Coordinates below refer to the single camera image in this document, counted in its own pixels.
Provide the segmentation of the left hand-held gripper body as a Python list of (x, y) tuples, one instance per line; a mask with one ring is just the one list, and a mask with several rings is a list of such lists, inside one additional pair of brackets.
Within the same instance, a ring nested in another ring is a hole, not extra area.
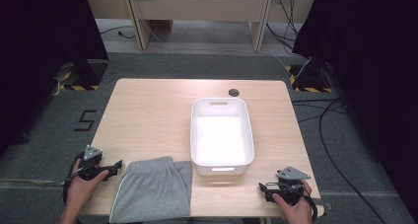
[(84, 181), (91, 181), (102, 171), (108, 171), (105, 167), (99, 166), (102, 156), (101, 149), (87, 145), (79, 164), (78, 176)]

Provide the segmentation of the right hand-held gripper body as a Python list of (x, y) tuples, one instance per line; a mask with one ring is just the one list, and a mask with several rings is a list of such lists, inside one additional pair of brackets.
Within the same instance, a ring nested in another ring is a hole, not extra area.
[(276, 193), (288, 205), (296, 205), (301, 197), (307, 202), (311, 202), (311, 198), (304, 195), (305, 186), (303, 185), (303, 180), (309, 180), (310, 175), (293, 167), (286, 167), (283, 170), (278, 170), (276, 176), (278, 178), (277, 186), (279, 187)]

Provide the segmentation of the grey pants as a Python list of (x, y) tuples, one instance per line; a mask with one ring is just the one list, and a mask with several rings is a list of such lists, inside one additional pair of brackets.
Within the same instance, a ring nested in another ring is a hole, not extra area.
[(117, 186), (109, 222), (128, 224), (190, 214), (192, 164), (172, 157), (128, 165)]

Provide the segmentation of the white plastic bin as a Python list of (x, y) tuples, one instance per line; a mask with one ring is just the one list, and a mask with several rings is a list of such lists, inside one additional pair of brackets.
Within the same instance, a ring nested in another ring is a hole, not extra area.
[(203, 176), (242, 175), (255, 153), (246, 103), (239, 98), (202, 98), (191, 109), (190, 154)]

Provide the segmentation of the person's right hand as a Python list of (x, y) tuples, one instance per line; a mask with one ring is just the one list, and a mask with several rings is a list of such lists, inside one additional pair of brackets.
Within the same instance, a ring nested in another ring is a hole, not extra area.
[(282, 208), (284, 215), (283, 220), (286, 220), (289, 224), (313, 224), (312, 208), (309, 202), (301, 197), (297, 204), (290, 206), (279, 195), (274, 193), (272, 195), (276, 203)]

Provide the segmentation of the person's left hand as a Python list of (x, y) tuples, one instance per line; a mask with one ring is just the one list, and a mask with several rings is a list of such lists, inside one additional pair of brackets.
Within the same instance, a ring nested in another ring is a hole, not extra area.
[(92, 197), (96, 187), (107, 175), (108, 170), (104, 170), (90, 181), (85, 181), (80, 177), (73, 178), (67, 191), (65, 211), (78, 215)]

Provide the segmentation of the black stand base striped tape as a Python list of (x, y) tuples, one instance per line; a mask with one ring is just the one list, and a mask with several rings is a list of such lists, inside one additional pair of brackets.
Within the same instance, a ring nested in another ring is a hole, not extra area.
[(64, 64), (56, 73), (56, 91), (90, 91), (96, 90), (102, 81), (108, 66), (107, 60), (89, 59), (90, 69), (82, 70), (72, 62)]
[(291, 64), (286, 67), (291, 87), (294, 91), (308, 93), (331, 93), (332, 88), (326, 77), (319, 73), (315, 77), (305, 74), (304, 65)]

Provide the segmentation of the black curtain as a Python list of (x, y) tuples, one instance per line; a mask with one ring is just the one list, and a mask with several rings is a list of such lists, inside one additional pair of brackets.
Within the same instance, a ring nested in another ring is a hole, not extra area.
[(61, 66), (106, 58), (88, 0), (0, 0), (0, 156), (27, 129)]
[(418, 0), (313, 0), (294, 46), (332, 65), (369, 145), (418, 222)]

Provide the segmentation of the beige wooden desk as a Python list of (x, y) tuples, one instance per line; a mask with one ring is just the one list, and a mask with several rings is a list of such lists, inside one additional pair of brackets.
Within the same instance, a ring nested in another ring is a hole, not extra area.
[(150, 23), (164, 21), (243, 22), (255, 51), (261, 50), (268, 23), (292, 17), (302, 23), (314, 0), (88, 0), (97, 19), (129, 19), (139, 49), (148, 47)]

